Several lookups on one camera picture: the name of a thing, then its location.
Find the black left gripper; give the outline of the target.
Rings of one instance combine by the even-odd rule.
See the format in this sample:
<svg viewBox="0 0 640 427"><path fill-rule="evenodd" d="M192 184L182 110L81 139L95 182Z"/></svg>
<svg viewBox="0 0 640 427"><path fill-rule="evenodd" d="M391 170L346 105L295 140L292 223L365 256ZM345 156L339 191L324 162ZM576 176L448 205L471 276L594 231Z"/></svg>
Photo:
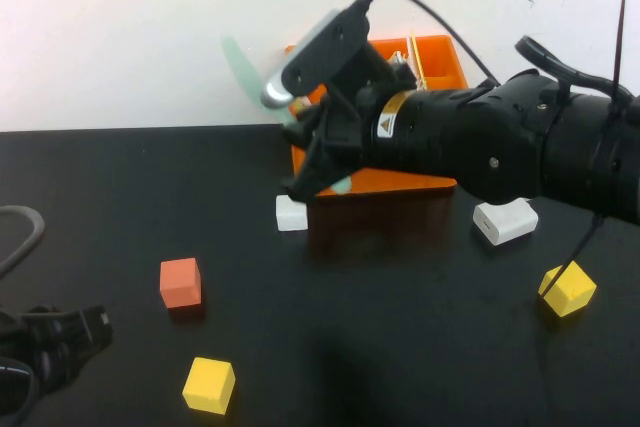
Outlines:
<svg viewBox="0 0 640 427"><path fill-rule="evenodd" d="M89 358L113 340L113 328L101 305L73 312L40 309L22 314L21 320L34 352L34 373L45 394L72 383Z"/></svg>

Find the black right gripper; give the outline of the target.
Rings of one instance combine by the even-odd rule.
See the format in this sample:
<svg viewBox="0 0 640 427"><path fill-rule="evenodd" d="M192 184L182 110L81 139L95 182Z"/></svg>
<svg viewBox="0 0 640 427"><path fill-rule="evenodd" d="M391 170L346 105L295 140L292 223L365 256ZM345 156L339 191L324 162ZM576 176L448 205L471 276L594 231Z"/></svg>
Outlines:
<svg viewBox="0 0 640 427"><path fill-rule="evenodd" d="M311 202L350 172L375 165L373 124L380 113L380 89L364 86L347 96L329 88L320 106L298 112L283 127L291 145L311 143L298 172L282 182L286 194L296 202Z"/></svg>

